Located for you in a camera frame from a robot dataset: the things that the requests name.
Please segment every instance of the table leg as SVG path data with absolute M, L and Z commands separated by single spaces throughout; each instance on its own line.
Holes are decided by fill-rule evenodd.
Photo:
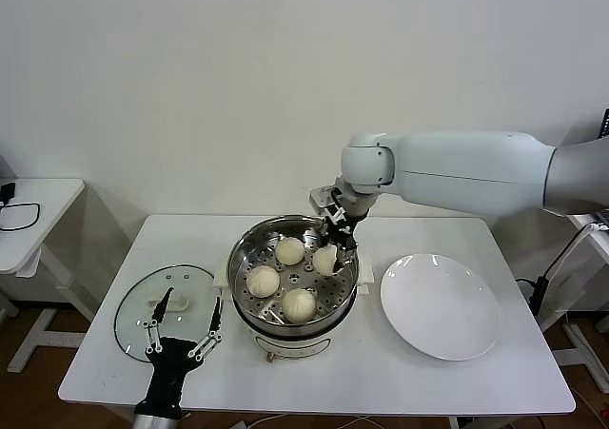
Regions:
M 2 293 L 0 293 L 0 308 L 5 309 L 10 317 L 14 318 L 19 315 L 19 309 Z
M 55 255 L 53 255 L 46 245 L 42 244 L 40 249 L 42 251 L 40 261 L 47 267 L 54 279 L 55 289 L 57 289 L 68 302 L 74 305 L 87 320 L 92 322 L 95 317 L 95 312 L 99 307 L 99 303 L 84 286 L 74 279 L 71 272 L 66 269 L 63 263 Z
M 474 419 L 469 424 L 463 426 L 462 429 L 502 429 L 509 423 L 520 418 L 521 417 L 518 415 L 507 417 L 479 417 Z
M 19 349 L 9 362 L 7 370 L 19 374 L 24 369 L 37 346 L 62 346 L 78 348 L 85 338 L 80 332 L 47 331 L 50 322 L 57 313 L 54 308 L 45 308 L 29 330 Z
M 597 322 L 597 331 L 599 331 L 601 334 L 606 334 L 609 332 L 609 315 Z
M 135 416 L 133 415 L 133 407 L 127 407 L 124 405 L 104 405 L 106 410 L 109 410 L 114 415 L 118 415 L 122 419 L 126 419 L 129 422 L 133 422 L 135 420 Z

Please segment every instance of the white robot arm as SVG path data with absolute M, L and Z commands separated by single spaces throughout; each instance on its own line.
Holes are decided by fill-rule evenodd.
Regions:
M 608 167 L 609 138 L 553 147 L 519 132 L 360 134 L 343 150 L 343 175 L 310 201 L 348 251 L 381 193 L 481 215 L 589 213 L 609 206 Z

